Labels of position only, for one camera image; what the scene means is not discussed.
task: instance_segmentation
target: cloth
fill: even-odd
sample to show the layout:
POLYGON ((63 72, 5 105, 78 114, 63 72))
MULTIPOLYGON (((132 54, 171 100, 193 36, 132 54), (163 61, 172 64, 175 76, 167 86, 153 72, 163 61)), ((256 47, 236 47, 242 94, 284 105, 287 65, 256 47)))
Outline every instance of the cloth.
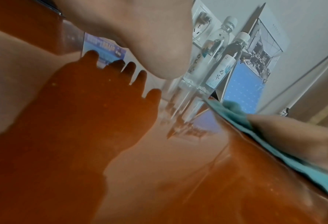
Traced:
POLYGON ((237 129, 251 136, 267 151, 280 158, 287 166, 303 174, 328 193, 328 174, 323 172, 320 168, 317 168, 293 156, 287 155, 272 147, 268 142, 253 131, 246 114, 241 110, 239 104, 232 101, 224 101, 222 105, 216 100, 206 100, 206 102, 212 110, 229 121, 237 129))

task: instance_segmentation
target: wall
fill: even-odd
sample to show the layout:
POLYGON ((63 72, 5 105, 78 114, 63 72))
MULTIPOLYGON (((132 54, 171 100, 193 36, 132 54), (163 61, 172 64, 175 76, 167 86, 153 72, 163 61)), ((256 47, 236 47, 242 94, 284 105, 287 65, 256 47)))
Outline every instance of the wall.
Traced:
MULTIPOLYGON (((244 27, 255 9, 266 2, 288 34, 291 44, 269 77, 260 100, 260 108, 328 55, 328 0, 323 1, 322 4, 320 0, 202 0, 202 2, 221 21, 226 16, 235 16, 239 20, 234 30, 235 35, 244 27)), ((262 113, 277 113, 287 106, 312 82, 318 75, 318 70, 278 97, 262 113)))

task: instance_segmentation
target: plastic bottle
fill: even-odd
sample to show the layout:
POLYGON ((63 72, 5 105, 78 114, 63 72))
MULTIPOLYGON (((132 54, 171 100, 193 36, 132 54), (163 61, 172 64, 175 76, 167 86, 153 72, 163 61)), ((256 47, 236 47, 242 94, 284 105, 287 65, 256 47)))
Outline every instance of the plastic bottle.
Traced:
POLYGON ((212 94, 223 81, 225 76, 229 73, 231 68, 234 67, 235 63, 240 60, 242 50, 249 40, 249 34, 245 32, 239 33, 236 36, 234 42, 225 48, 222 54, 223 59, 219 63, 218 67, 211 75, 207 75, 204 78, 202 84, 199 86, 199 89, 201 89, 206 94, 212 94))
POLYGON ((223 50, 229 44, 229 34, 237 25, 238 20, 228 16, 221 28, 213 32, 204 43, 201 53, 190 66, 184 75, 184 80, 195 87, 198 87, 213 65, 220 59, 223 50))

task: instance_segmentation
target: towel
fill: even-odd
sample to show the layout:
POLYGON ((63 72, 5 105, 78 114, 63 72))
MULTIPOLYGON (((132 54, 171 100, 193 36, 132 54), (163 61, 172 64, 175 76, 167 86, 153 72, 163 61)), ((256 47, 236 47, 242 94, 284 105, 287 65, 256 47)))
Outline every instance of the towel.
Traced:
POLYGON ((290 156, 286 153, 279 151, 278 149, 271 146, 261 136, 253 131, 252 125, 248 121, 246 114, 241 110, 238 103, 232 101, 224 101, 223 105, 216 100, 206 100, 208 106, 219 114, 221 117, 229 121, 240 131, 251 136, 256 142, 261 144, 267 151, 272 153, 274 156, 280 158, 287 166, 294 169, 295 171, 303 174, 305 177, 310 179, 322 190, 328 193, 328 174, 323 172, 322 169, 313 166, 305 161, 290 156))

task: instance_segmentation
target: bottle cap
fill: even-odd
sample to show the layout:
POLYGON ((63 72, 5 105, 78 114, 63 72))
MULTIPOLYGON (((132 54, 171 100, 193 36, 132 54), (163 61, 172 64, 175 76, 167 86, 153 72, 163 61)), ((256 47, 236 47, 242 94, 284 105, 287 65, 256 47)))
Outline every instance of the bottle cap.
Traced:
POLYGON ((240 39, 242 41, 244 41, 246 44, 249 42, 250 40, 250 35, 246 32, 240 32, 237 36, 236 39, 240 39))
POLYGON ((229 26, 232 30, 237 26, 238 24, 238 19, 233 17, 233 16, 228 16, 225 20, 222 26, 227 25, 229 26))

